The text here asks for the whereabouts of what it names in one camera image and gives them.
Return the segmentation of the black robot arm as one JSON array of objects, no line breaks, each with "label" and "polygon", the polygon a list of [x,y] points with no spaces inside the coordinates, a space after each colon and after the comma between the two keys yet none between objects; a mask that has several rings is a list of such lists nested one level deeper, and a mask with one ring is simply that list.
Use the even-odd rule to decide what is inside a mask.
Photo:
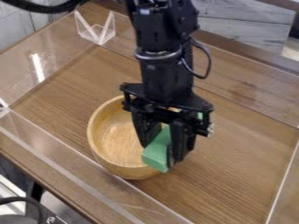
[{"label": "black robot arm", "polygon": [[203,48],[193,33],[199,11],[193,0],[124,0],[135,28],[135,58],[142,81],[120,86],[124,110],[132,115],[142,160],[168,172],[193,151],[197,136],[213,133],[214,105],[194,91],[209,75],[193,68],[193,49]]}]

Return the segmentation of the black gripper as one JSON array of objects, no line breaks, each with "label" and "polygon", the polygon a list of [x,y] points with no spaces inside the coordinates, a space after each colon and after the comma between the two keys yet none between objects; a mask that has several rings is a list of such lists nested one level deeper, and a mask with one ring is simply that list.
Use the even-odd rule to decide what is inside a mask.
[{"label": "black gripper", "polygon": [[124,83],[120,90],[124,93],[124,110],[132,115],[135,132],[143,147],[160,133],[162,123],[170,124],[167,165],[172,168],[193,151],[197,135],[209,137],[213,133],[214,105],[195,93],[179,96],[168,102],[151,100],[146,97],[140,83]]}]

